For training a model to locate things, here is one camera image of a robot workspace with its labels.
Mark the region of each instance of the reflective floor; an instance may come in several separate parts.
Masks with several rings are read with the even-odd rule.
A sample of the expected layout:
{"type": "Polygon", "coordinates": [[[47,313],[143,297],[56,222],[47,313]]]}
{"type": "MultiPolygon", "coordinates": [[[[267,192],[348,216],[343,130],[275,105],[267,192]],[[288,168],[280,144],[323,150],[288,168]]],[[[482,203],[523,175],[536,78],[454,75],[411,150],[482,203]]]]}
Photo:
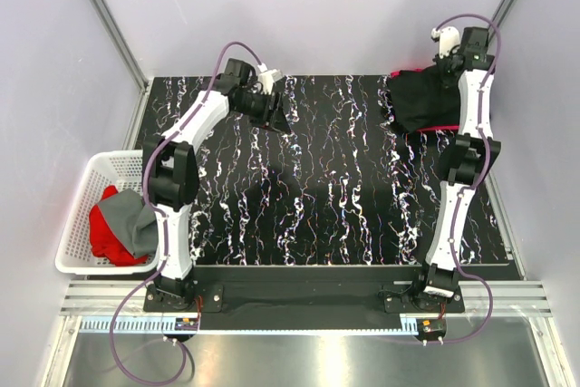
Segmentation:
{"type": "MultiPolygon", "coordinates": [[[[448,337],[473,329],[450,319],[448,337]]],[[[161,381],[179,368],[180,352],[167,343],[142,345],[150,334],[116,336],[121,358],[142,378],[161,381]]],[[[423,348],[402,337],[198,336],[187,342],[195,360],[172,385],[187,386],[547,386],[530,327],[524,319],[492,319],[473,340],[423,348]]],[[[65,386],[139,385],[116,368],[105,334],[80,334],[65,386]]]]}

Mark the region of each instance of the white laundry basket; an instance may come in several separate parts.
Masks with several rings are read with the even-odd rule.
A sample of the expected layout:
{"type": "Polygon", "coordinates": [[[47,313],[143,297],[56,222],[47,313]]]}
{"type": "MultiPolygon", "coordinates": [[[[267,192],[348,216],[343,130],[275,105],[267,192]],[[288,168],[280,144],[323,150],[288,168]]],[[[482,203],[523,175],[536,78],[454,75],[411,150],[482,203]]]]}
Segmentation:
{"type": "Polygon", "coordinates": [[[89,212],[101,200],[105,188],[115,185],[119,192],[133,189],[141,193],[142,157],[142,150],[124,150],[96,154],[89,160],[56,254],[55,263],[59,271],[113,276],[148,272],[157,265],[159,250],[141,265],[112,265],[108,259],[92,255],[89,240],[89,212]]]}

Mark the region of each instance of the black marble tabletop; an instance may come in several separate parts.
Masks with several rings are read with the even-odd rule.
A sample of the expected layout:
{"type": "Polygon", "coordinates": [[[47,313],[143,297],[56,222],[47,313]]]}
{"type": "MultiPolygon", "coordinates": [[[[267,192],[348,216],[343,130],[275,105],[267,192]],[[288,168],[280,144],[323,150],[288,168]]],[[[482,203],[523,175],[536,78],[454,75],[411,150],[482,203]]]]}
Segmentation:
{"type": "MultiPolygon", "coordinates": [[[[401,134],[387,76],[277,83],[292,135],[231,113],[198,151],[190,221],[199,265],[406,265],[428,248],[440,206],[439,155],[453,133],[401,134]]],[[[138,138],[185,113],[207,78],[156,78],[138,138]]],[[[485,187],[471,203],[463,263],[506,263],[485,187]]]]}

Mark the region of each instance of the basket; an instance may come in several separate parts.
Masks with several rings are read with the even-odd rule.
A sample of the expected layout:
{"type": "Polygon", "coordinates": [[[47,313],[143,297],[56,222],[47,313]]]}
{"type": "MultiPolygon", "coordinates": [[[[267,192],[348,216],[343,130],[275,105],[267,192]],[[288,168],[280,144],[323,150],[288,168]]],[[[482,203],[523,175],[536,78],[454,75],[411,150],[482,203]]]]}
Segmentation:
{"type": "Polygon", "coordinates": [[[89,212],[106,187],[115,185],[121,192],[133,189],[141,194],[142,150],[123,150],[94,155],[82,175],[71,213],[56,253],[56,268],[64,273],[113,276],[148,272],[159,261],[159,250],[147,262],[136,266],[115,266],[105,257],[95,257],[89,240],[89,212]]]}

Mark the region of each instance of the gray cloth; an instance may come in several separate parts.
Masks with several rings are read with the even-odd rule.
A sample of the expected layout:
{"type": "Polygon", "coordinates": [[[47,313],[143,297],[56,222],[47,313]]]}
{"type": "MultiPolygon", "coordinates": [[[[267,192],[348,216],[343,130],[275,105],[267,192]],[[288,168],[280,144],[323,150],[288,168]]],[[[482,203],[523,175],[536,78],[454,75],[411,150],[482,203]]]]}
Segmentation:
{"type": "Polygon", "coordinates": [[[126,189],[98,205],[112,234],[132,256],[155,253],[159,240],[155,213],[137,192],[126,189]]]}

